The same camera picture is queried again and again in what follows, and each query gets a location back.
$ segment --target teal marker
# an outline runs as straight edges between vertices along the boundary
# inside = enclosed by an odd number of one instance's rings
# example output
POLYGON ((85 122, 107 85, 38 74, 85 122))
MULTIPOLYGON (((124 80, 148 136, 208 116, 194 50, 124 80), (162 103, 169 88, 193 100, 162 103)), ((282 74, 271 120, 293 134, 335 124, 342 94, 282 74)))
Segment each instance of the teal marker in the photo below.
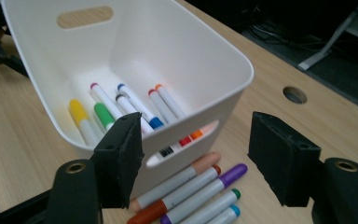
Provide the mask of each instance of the teal marker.
POLYGON ((115 120, 107 110, 106 106, 102 103, 97 103, 94 106, 94 111, 95 114, 97 114, 98 119, 100 119, 103 127, 108 131, 115 123, 115 120))

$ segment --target purple marker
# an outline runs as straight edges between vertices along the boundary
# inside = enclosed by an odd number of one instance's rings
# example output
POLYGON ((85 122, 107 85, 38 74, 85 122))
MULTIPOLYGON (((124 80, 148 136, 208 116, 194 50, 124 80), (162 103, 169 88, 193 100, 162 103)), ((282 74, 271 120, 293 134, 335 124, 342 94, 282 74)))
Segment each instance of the purple marker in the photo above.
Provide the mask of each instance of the purple marker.
POLYGON ((229 171, 220 175, 214 182, 197 191, 193 196, 179 203, 173 210, 161 217, 161 224, 179 223, 198 207, 210 200, 221 190, 226 189, 230 184, 241 178, 248 171, 248 167, 240 163, 229 171))

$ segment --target white marker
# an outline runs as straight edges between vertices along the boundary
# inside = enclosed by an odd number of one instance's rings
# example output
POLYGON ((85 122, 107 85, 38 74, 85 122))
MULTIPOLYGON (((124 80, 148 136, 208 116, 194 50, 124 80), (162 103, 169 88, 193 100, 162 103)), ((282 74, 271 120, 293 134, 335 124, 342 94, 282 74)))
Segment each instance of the white marker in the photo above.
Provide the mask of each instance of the white marker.
POLYGON ((144 210, 141 210, 136 216, 132 217, 127 224, 151 223, 153 220, 167 213, 177 204, 180 204, 180 202, 198 189, 216 179, 219 174, 220 167, 213 165, 202 174, 182 185, 179 189, 174 190, 164 198, 157 200, 144 210))
POLYGON ((156 117, 144 104, 139 100, 138 96, 128 86, 124 84, 118 84, 118 92, 128 97, 129 101, 135 107, 136 110, 142 113, 142 117, 150 124, 153 129, 163 126, 164 124, 156 117))
POLYGON ((176 207, 173 208, 173 210, 162 216, 160 223, 179 223, 198 207, 210 200, 214 195, 225 189, 237 179, 241 178, 241 176, 243 176, 247 171, 248 167, 243 163, 234 166, 223 175, 220 175, 217 179, 215 179, 215 181, 200 189, 190 198, 186 199, 182 203, 179 203, 176 207))
POLYGON ((86 145, 96 147, 101 141, 102 137, 98 136, 91 126, 89 115, 86 113, 83 105, 76 99, 71 100, 69 103, 69 112, 81 132, 86 145))
POLYGON ((240 208, 232 204, 221 214, 214 217, 207 224, 229 224, 234 222, 241 214, 240 208))
MULTIPOLYGON (((155 90, 149 91, 149 97, 167 123, 172 123, 177 120, 177 117, 167 107, 167 105, 164 103, 164 101, 162 100, 161 96, 159 96, 157 91, 155 90)), ((186 136, 181 140, 179 140, 179 145, 181 147, 184 147, 190 142, 191 142, 191 138, 189 136, 186 136)))
POLYGON ((149 97, 153 104, 156 106, 158 112, 161 114, 161 116, 167 123, 172 123, 178 120, 178 118, 173 114, 170 108, 164 103, 161 96, 156 90, 150 90, 149 97))
POLYGON ((218 199, 208 204, 195 214, 181 221, 181 224, 205 223, 211 220, 216 214, 226 210, 231 204, 235 203, 241 197, 237 189, 226 192, 218 199))
MULTIPOLYGON (((117 95, 116 102, 127 114, 138 112, 124 95, 117 95)), ((143 117, 141 117, 141 131, 144 134, 154 131, 143 117)))
POLYGON ((132 200, 130 203, 130 209, 135 212, 139 212, 151 203, 165 196, 167 193, 183 185, 194 176, 203 173, 206 169, 220 161, 220 158, 221 156, 218 152, 205 154, 181 172, 170 177, 137 199, 132 200))
POLYGON ((115 120, 123 117, 123 113, 118 109, 118 107, 113 103, 112 99, 106 94, 103 88, 98 85, 98 83, 92 83, 90 85, 92 92, 96 94, 98 99, 106 106, 106 109, 113 116, 115 120))
MULTIPOLYGON (((163 87, 161 84, 158 84, 156 85, 156 91, 177 118, 180 119, 186 116, 185 111, 183 111, 182 108, 175 102, 175 100, 173 100, 165 87, 163 87)), ((193 140, 196 140, 197 138, 203 136, 203 133, 201 130, 196 130, 195 132, 191 133, 190 136, 193 140)))
POLYGON ((183 111, 182 108, 176 103, 176 101, 173 100, 165 87, 163 87, 161 84, 158 84, 156 85, 156 91, 158 91, 158 94, 164 100, 165 104, 167 104, 167 106, 177 118, 180 119, 186 116, 185 111, 183 111))

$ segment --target marker cap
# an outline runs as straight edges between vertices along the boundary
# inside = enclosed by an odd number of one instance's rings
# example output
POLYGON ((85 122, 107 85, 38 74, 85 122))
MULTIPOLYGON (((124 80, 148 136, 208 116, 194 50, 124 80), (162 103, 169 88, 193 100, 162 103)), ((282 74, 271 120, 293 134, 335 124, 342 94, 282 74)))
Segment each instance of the marker cap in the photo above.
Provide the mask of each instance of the marker cap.
POLYGON ((146 209, 141 210, 134 217, 130 218, 130 220, 127 221, 127 224, 151 223, 167 212, 168 209, 164 202, 162 200, 158 200, 155 203, 152 203, 150 206, 146 207, 146 209))
POLYGON ((235 215, 236 215, 237 217, 240 216, 241 210, 240 210, 239 207, 237 207, 237 206, 234 205, 234 204, 230 205, 229 207, 234 211, 234 213, 235 213, 235 215))
POLYGON ((215 169, 215 171, 217 172, 218 175, 220 175, 222 173, 222 169, 220 169, 220 166, 212 165, 212 167, 215 169))
POLYGON ((99 86, 99 84, 96 82, 93 82, 93 83, 91 83, 91 85, 89 85, 89 88, 92 89, 92 88, 94 88, 94 86, 99 86))
POLYGON ((159 220, 160 224, 172 224, 170 221, 170 218, 167 217, 167 215, 161 217, 161 219, 159 220))
POLYGON ((160 87, 162 87, 162 85, 161 85, 161 84, 157 84, 157 85, 155 86, 155 89, 157 90, 157 89, 160 88, 160 87))
POLYGON ((83 105, 77 99, 70 101, 69 108, 72 116, 74 117, 76 126, 80 125, 81 120, 89 118, 86 111, 84 110, 83 105))
POLYGON ((104 128, 106 128, 108 124, 115 122, 112 115, 106 109, 104 104, 102 103, 95 104, 94 111, 95 114, 97 114, 98 118, 100 119, 101 123, 103 124, 104 128))
POLYGON ((191 138, 186 136, 184 138, 182 138, 181 140, 179 140, 179 144, 181 147, 184 147, 185 145, 191 143, 191 138))
POLYGON ((223 175, 219 176, 219 179, 223 182, 226 188, 241 178, 241 176, 243 176, 247 171, 248 167, 245 164, 240 163, 231 168, 229 171, 225 172, 223 175))
POLYGON ((191 166, 196 170, 197 175, 199 175, 212 165, 218 163, 220 159, 221 155, 219 152, 211 152, 194 161, 191 166))
POLYGON ((117 90, 119 91, 119 90, 120 90, 120 88, 121 88, 121 87, 123 87, 123 86, 125 86, 125 84, 124 84, 124 83, 120 83, 120 84, 118 84, 118 85, 117 85, 117 90))
POLYGON ((157 129, 158 127, 162 127, 164 126, 164 124, 161 122, 161 120, 159 120, 159 118, 154 117, 149 121, 149 125, 150 127, 152 127, 153 129, 157 129))
POLYGON ((132 199, 130 201, 130 210, 134 212, 139 212, 142 210, 142 206, 139 204, 138 200, 132 199))
POLYGON ((203 133, 201 130, 196 130, 195 132, 191 133, 190 136, 193 140, 196 140, 197 138, 203 136, 203 133))
POLYGON ((156 90, 154 90, 154 89, 151 89, 151 90, 149 90, 149 93, 148 93, 148 95, 150 95, 151 93, 153 93, 153 92, 157 92, 156 90))
POLYGON ((234 192, 235 196, 237 196, 237 199, 239 199, 239 198, 241 197, 241 193, 240 193, 239 190, 237 190, 237 189, 232 189, 231 191, 234 192))

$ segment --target purple marker cap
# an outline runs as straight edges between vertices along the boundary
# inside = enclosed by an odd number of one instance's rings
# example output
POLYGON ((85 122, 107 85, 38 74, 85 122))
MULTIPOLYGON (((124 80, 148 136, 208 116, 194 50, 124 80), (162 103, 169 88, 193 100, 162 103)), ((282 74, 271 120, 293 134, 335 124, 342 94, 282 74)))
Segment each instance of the purple marker cap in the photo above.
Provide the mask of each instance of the purple marker cap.
POLYGON ((167 216, 167 214, 165 214, 164 216, 161 217, 161 219, 159 220, 160 224, 172 224, 170 221, 170 218, 167 216))
POLYGON ((240 163, 233 168, 231 168, 229 171, 225 172, 224 174, 220 175, 218 178, 223 182, 223 185, 228 187, 230 184, 241 178, 246 172, 248 171, 248 167, 240 163))

